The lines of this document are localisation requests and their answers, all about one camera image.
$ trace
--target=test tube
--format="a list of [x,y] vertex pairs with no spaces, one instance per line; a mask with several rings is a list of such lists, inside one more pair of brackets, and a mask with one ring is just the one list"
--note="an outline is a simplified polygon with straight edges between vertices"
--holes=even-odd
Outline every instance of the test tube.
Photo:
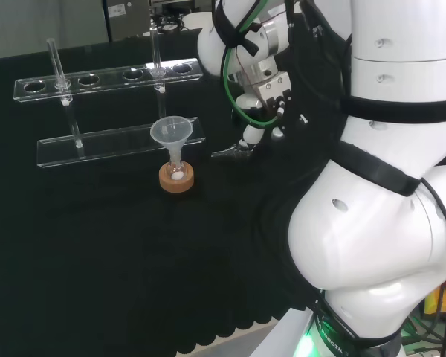
[[161,50],[158,47],[158,29],[154,22],[150,24],[150,40],[152,42],[152,58],[154,59],[154,68],[150,71],[153,77],[163,77],[165,68],[161,65]]
[[50,51],[51,63],[53,64],[54,74],[56,75],[56,87],[61,91],[61,104],[65,107],[66,117],[68,117],[69,129],[73,135],[74,143],[78,149],[78,155],[84,156],[83,141],[80,137],[80,128],[77,125],[74,116],[74,109],[70,107],[73,96],[69,90],[69,83],[66,81],[65,73],[62,70],[61,60],[54,39],[47,39],[48,50]]
[[155,93],[157,94],[158,117],[165,118],[167,110],[165,108],[165,83],[158,83],[154,85]]
[[63,94],[61,96],[61,103],[63,106],[69,106],[69,103],[73,100],[73,97],[69,91],[69,84],[66,81],[65,73],[62,70],[61,60],[59,59],[58,50],[56,49],[56,43],[54,39],[47,39],[46,42],[48,44],[54,74],[56,75],[56,87]]

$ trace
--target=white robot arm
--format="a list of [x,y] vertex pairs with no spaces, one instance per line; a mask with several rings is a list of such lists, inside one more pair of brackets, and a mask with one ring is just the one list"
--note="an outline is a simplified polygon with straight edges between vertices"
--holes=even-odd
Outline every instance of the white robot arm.
[[[236,26],[252,4],[226,0],[225,13]],[[351,95],[382,106],[446,103],[446,0],[351,0],[351,7]],[[285,17],[277,23],[283,50]],[[255,57],[242,51],[241,59],[264,59],[265,34],[248,38],[260,51]],[[224,45],[215,31],[202,31],[198,50],[205,68],[218,74]],[[439,115],[428,123],[350,115],[340,140],[413,180],[426,178],[446,206],[446,167],[434,168],[446,156],[446,119]],[[326,290],[330,307],[360,338],[394,336],[446,281],[446,221],[423,184],[402,195],[330,161],[296,207],[288,239],[301,274]],[[311,335],[320,356],[337,352],[315,325]],[[386,356],[404,356],[399,344],[390,348],[396,350]]]

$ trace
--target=screw hole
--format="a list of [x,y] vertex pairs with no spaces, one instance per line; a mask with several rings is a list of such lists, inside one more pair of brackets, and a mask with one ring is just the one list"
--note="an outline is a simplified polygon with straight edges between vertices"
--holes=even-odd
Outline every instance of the screw hole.
[[370,121],[369,125],[372,129],[378,130],[379,132],[388,129],[386,123],[380,123],[379,121]]
[[340,212],[347,212],[349,210],[349,207],[342,202],[339,199],[333,199],[332,200],[332,204],[334,205],[335,208],[337,208]]
[[28,93],[38,93],[40,91],[42,91],[43,89],[45,89],[46,85],[43,82],[32,82],[32,83],[28,83],[25,87],[24,90],[27,91]]

